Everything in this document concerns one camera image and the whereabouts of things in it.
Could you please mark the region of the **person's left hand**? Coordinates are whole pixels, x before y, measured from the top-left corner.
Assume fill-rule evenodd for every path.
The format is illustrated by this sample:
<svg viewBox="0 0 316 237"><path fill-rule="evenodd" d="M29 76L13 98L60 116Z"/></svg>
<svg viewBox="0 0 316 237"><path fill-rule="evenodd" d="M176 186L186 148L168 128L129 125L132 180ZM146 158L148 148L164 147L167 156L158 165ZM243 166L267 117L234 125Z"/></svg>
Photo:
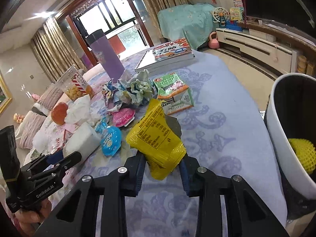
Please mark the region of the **person's left hand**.
<svg viewBox="0 0 316 237"><path fill-rule="evenodd" d="M33 236L36 229L35 225L42 223L49 217L52 204L49 199L41 202L40 212L19 210L14 215L18 220L18 231L22 236Z"/></svg>

